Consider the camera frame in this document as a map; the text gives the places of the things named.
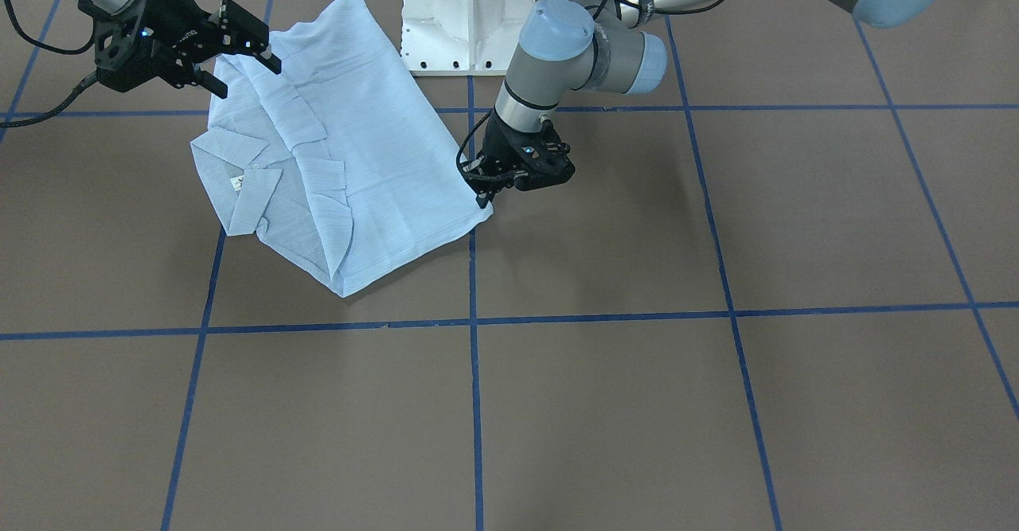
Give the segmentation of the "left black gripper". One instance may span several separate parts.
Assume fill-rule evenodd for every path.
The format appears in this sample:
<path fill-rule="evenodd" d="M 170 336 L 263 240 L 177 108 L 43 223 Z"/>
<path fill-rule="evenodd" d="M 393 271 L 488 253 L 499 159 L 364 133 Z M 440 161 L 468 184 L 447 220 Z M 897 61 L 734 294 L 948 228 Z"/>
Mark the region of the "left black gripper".
<path fill-rule="evenodd" d="M 504 189 L 529 191 L 564 184 L 575 174 L 570 144 L 564 142 L 552 121 L 540 120 L 538 132 L 516 131 L 489 110 L 461 143 L 461 156 L 482 124 L 487 128 L 482 149 L 474 158 L 461 158 L 461 176 L 486 209 Z"/>

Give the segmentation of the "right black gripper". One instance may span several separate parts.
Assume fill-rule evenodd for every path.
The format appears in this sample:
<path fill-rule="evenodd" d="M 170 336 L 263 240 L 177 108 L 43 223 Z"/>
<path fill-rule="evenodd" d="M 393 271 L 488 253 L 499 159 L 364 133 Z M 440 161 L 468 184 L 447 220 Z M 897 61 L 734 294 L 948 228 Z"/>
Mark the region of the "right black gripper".
<path fill-rule="evenodd" d="M 273 74 L 283 71 L 270 51 L 269 26 L 233 0 L 214 11 L 194 0 L 79 0 L 77 6 L 95 22 L 95 81 L 112 91 L 160 78 L 224 100 L 228 85 L 201 67 L 220 55 L 249 56 Z"/>

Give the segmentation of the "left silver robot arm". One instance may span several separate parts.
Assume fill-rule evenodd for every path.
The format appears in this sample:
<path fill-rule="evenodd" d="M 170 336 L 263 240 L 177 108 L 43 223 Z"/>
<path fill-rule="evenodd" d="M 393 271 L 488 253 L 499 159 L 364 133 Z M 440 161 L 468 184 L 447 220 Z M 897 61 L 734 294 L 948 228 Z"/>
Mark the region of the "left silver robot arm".
<path fill-rule="evenodd" d="M 639 95 L 665 76 L 665 42 L 645 33 L 659 18 L 709 12 L 725 0 L 538 0 L 521 26 L 482 147 L 455 165 L 480 208 L 505 189 L 571 179 L 570 146 L 553 125 L 565 92 Z M 935 0 L 826 0 L 870 26 L 898 26 Z"/>

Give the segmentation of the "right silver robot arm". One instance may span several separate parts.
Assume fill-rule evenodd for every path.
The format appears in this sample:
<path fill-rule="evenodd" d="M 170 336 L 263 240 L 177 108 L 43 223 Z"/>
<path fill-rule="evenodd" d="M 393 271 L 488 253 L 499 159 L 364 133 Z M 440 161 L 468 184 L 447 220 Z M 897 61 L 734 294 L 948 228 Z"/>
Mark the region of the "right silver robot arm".
<path fill-rule="evenodd" d="M 92 19 L 95 70 L 69 97 L 76 99 L 93 84 L 129 92 L 160 78 L 174 88 L 200 86 L 225 99 L 226 84 L 203 69 L 220 55 L 254 58 L 274 74 L 283 70 L 271 53 L 269 26 L 233 0 L 213 12 L 194 0 L 76 0 Z"/>

